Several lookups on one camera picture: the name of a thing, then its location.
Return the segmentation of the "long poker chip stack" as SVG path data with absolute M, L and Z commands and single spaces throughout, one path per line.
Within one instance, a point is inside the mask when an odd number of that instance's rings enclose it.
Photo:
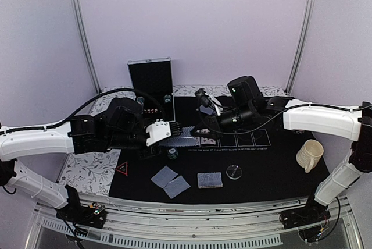
M 136 98 L 136 101 L 137 101 L 140 105 L 144 105 L 145 98 L 144 98 L 144 97 L 137 97 L 137 98 Z

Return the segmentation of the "clear dealer button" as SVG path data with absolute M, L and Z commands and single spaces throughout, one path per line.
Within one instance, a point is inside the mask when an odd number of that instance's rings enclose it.
M 230 165 L 226 169 L 226 175 L 231 180 L 238 180 L 242 176 L 242 169 L 239 165 Z

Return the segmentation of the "green poker chip pile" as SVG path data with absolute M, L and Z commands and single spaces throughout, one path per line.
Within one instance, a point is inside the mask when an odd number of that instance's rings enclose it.
M 167 150 L 167 157 L 171 160 L 174 160 L 178 157 L 178 150 L 177 148 L 173 147 Z

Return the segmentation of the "short poker chip stack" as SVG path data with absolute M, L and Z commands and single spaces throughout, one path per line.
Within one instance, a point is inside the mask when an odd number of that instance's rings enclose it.
M 165 104 L 171 103 L 172 102 L 172 96 L 171 95 L 165 95 L 163 97 L 163 100 L 164 100 Z

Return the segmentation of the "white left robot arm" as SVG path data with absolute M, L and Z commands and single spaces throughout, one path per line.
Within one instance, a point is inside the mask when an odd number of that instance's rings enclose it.
M 107 109 L 95 116 L 76 115 L 59 123 L 36 127 L 1 128 L 1 185 L 19 188 L 55 209 L 63 209 L 73 222 L 87 214 L 78 192 L 33 172 L 20 162 L 25 156 L 85 154 L 110 150 L 137 150 L 153 153 L 159 142 L 179 136 L 178 122 L 142 115 L 142 106 L 129 98 L 111 100 Z

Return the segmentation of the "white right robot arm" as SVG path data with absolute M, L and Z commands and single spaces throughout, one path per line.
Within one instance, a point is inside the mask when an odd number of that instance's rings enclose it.
M 309 131 L 325 141 L 325 161 L 333 170 L 301 209 L 301 219 L 313 223 L 323 207 L 352 186 L 361 175 L 371 172 L 371 103 L 339 106 L 294 97 L 265 97 L 252 76 L 242 76 L 227 85 L 233 100 L 222 104 L 203 88 L 195 92 L 198 106 L 212 107 L 193 134 L 217 139 L 243 136 L 275 122 L 288 131 Z

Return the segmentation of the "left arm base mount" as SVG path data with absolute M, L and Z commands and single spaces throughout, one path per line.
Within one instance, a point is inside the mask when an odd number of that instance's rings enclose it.
M 107 216 L 105 205 L 92 202 L 88 206 L 83 206 L 78 191 L 74 187 L 65 185 L 65 189 L 67 205 L 56 209 L 56 217 L 74 225 L 103 229 Z

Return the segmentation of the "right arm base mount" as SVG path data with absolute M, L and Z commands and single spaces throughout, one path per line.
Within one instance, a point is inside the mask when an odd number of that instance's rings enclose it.
M 309 197 L 306 204 L 300 208 L 280 212 L 279 220 L 284 229 L 292 229 L 326 221 L 331 217 L 328 206 L 316 202 L 314 196 Z

